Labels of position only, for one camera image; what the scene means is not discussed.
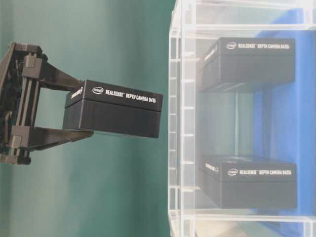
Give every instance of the green wall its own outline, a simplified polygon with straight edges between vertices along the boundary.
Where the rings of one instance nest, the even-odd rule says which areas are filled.
[[[167,237],[167,53],[173,0],[0,0],[0,54],[40,45],[78,79],[164,94],[160,138],[95,135],[0,166],[0,236]],[[61,128],[43,89],[36,126]]]

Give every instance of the acrylic shelf panel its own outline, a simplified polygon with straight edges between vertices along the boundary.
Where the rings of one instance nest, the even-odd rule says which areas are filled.
[[[298,155],[294,155],[298,154],[298,151],[312,151],[312,142],[305,144],[304,141],[308,138],[314,140],[314,134],[311,133],[310,137],[304,136],[304,126],[316,128],[316,125],[312,119],[306,120],[305,125],[300,124],[303,116],[308,113],[300,106],[304,104],[304,100],[311,99],[314,91],[303,85],[308,91],[306,96],[301,97],[300,86],[295,84],[295,90],[291,93],[296,97],[289,100],[285,100],[288,99],[286,96],[275,96],[274,93],[278,89],[272,90],[271,95],[265,92],[264,95],[203,94],[199,91],[197,81],[199,61],[211,45],[219,38],[225,37],[257,38],[266,35],[295,38],[298,58],[303,54],[312,55],[306,61],[296,59],[296,64],[306,67],[305,71],[314,73],[314,70],[307,66],[311,66],[314,54],[304,48],[304,44],[311,44],[311,32],[315,29],[315,12],[313,0],[176,1],[169,31],[168,98],[168,210],[173,236],[230,237],[238,234],[241,237],[258,237],[255,235],[258,232],[265,233],[266,236],[316,235],[314,214],[312,211],[306,211],[307,206],[311,207],[314,203],[313,195],[311,192],[304,192],[306,187],[302,181],[307,179],[307,176],[302,174],[307,164],[302,163]],[[298,66],[296,77],[305,77]],[[277,113],[277,108],[281,108],[282,104],[278,101],[282,101],[286,108],[290,103],[295,104],[295,112],[290,113],[286,108],[283,112],[287,112],[287,116],[292,116],[297,122],[294,126],[296,131],[291,130],[285,120],[284,125],[282,124],[280,119],[283,117]],[[272,114],[270,118],[256,109],[258,103],[263,105],[264,111]],[[264,126],[260,127],[263,130],[261,136],[270,136],[267,140],[269,144],[263,144],[260,149],[266,149],[265,153],[269,153],[271,157],[281,153],[287,154],[292,161],[297,162],[298,175],[302,176],[297,181],[299,207],[270,212],[254,208],[219,209],[200,187],[200,154],[205,151],[215,155],[258,153],[260,149],[256,144],[256,124],[259,116],[265,120],[264,124],[267,123],[267,126],[271,127],[271,134]],[[286,136],[286,133],[280,133],[277,126],[284,126],[296,137],[291,141],[294,145],[288,152],[284,147],[289,145],[290,141],[280,142],[280,149],[272,143],[276,143],[276,138]],[[305,153],[309,156],[307,160],[311,160],[311,154]],[[307,173],[310,175],[316,173],[313,162],[310,163],[309,169]],[[303,205],[304,199],[301,196],[304,193],[308,205]]]

